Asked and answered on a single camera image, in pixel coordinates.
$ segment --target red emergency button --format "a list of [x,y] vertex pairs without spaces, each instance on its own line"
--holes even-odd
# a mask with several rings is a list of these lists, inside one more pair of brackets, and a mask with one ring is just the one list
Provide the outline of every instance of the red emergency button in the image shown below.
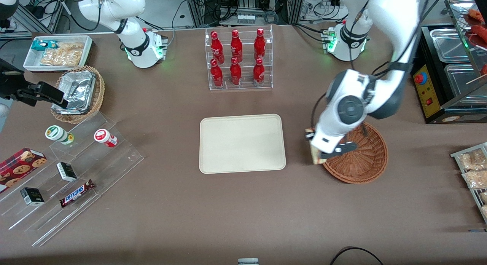
[[428,81],[428,75],[425,72],[421,72],[414,76],[414,82],[419,85],[424,85]]
[[419,83],[423,82],[423,79],[424,79],[423,75],[422,74],[419,74],[419,75],[416,75],[414,77],[414,82],[416,82],[416,83],[419,84]]

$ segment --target beige tray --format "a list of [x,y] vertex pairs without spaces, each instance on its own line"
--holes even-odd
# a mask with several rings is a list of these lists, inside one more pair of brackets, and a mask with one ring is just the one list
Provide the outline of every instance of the beige tray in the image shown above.
[[280,116],[217,117],[201,121],[202,173],[272,171],[285,166]]

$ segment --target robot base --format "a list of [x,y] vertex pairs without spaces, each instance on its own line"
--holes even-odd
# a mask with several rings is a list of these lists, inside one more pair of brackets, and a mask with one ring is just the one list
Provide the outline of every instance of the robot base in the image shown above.
[[350,59],[350,51],[348,44],[346,44],[340,36],[340,29],[344,26],[344,24],[338,24],[335,27],[330,27],[328,32],[323,32],[321,34],[321,39],[323,41],[329,41],[330,43],[323,43],[323,52],[325,54],[329,53],[334,55],[337,59],[341,61],[350,61],[358,58],[361,52],[365,49],[365,43],[367,40],[365,39],[362,44],[357,43],[357,46],[352,47],[352,59]]
[[132,63],[139,68],[149,68],[154,64],[166,59],[167,38],[153,32],[146,32],[149,36],[149,45],[139,56],[130,55],[127,49],[127,56]]

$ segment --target robotic arm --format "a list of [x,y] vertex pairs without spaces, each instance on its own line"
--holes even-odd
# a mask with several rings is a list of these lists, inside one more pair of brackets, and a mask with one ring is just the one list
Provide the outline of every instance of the robotic arm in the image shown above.
[[[11,17],[19,0],[0,0],[0,20]],[[13,99],[35,106],[37,101],[47,101],[66,108],[64,93],[45,82],[33,84],[24,79],[23,72],[0,59],[0,98]]]
[[409,61],[416,48],[419,1],[369,0],[367,19],[372,19],[393,44],[391,70],[385,80],[350,69],[339,73],[325,96],[328,105],[315,127],[311,141],[314,147],[331,154],[346,133],[360,125],[367,114],[383,119],[397,112],[411,68]]
[[80,0],[78,6],[86,19],[118,35],[135,66],[148,68],[166,58],[167,39],[145,32],[134,18],[144,13],[145,0]]

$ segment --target aluminum foil container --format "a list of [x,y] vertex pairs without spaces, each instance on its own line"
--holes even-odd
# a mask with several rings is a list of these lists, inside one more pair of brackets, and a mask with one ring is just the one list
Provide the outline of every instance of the aluminum foil container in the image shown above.
[[58,114],[86,114],[90,110],[96,75],[90,71],[68,72],[61,77],[59,90],[64,92],[64,99],[68,107],[63,109],[52,105],[52,110]]

